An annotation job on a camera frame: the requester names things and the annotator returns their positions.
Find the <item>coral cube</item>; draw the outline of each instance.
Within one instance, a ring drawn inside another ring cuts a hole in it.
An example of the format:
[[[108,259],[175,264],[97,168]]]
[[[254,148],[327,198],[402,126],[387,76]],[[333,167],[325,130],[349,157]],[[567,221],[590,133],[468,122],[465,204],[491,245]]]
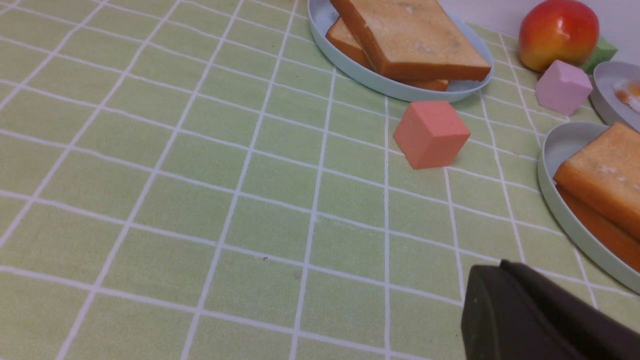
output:
[[[582,69],[556,60],[536,84],[536,97],[540,106],[569,116],[592,90],[589,76]]]
[[[412,102],[394,139],[415,170],[453,162],[471,132],[447,101]]]

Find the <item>white plate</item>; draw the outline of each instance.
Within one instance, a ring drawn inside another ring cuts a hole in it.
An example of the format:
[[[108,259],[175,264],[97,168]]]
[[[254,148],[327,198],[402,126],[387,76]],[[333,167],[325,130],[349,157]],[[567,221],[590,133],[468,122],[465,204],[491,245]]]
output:
[[[451,20],[453,20],[458,29],[460,29],[484,59],[491,64],[492,69],[484,81],[451,81],[447,91],[439,92],[415,88],[385,78],[351,60],[333,46],[325,37],[331,25],[338,19],[338,13],[335,11],[333,5],[331,5],[330,0],[309,0],[307,10],[309,13],[311,34],[324,55],[333,62],[338,69],[342,70],[355,81],[387,96],[408,102],[439,100],[456,102],[482,89],[493,77],[493,57],[484,44],[484,41],[462,20],[449,13],[447,14]]]
[[[560,164],[595,140],[608,127],[591,122],[569,122],[555,127],[543,144],[538,162],[542,195],[567,235],[593,262],[613,278],[640,293],[640,274],[604,247],[575,217],[556,190],[553,176]]]
[[[640,113],[620,102],[613,92],[613,83],[622,79],[640,79],[640,67],[619,61],[598,64],[593,71],[591,102],[605,124],[622,121],[640,131]]]

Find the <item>bread crust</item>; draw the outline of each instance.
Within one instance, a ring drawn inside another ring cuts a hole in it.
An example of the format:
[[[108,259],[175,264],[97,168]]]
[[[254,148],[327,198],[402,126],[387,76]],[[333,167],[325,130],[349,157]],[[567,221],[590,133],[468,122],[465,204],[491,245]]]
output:
[[[491,71],[437,0],[331,3],[382,76],[482,81]]]
[[[640,134],[617,122],[563,162],[554,181],[640,239]]]
[[[640,273],[640,243],[562,187],[556,189],[582,225],[618,259]]]
[[[348,58],[357,62],[361,66],[373,71],[373,67],[367,59],[367,55],[364,53],[362,46],[353,37],[349,29],[342,21],[342,18],[338,18],[333,25],[326,32],[326,38],[333,46],[335,46],[340,52],[345,54]],[[416,88],[422,88],[433,91],[446,91],[449,87],[448,80],[404,80],[402,83],[414,86]]]

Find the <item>cube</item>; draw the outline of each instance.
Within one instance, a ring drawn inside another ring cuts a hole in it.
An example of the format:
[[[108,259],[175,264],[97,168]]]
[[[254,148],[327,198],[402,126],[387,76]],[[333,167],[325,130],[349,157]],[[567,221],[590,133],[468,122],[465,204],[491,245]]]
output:
[[[412,102],[407,107],[394,140],[414,170],[445,167],[471,136],[447,101]]]
[[[582,69],[556,60],[536,84],[536,97],[540,106],[569,116],[592,90],[589,76]]]
[[[581,69],[584,70],[587,75],[593,75],[593,71],[598,64],[610,61],[617,52],[618,49],[615,46],[611,45],[605,38],[600,37],[596,48],[593,50],[593,53],[591,53],[587,62],[582,65]]]

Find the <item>apple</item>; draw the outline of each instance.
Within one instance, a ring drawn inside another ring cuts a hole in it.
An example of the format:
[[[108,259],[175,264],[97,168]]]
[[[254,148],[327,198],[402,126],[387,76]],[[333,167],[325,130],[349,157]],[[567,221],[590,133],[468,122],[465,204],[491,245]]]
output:
[[[518,53],[527,68],[543,72],[555,60],[580,67],[600,37],[598,17],[577,0],[546,0],[525,16]]]

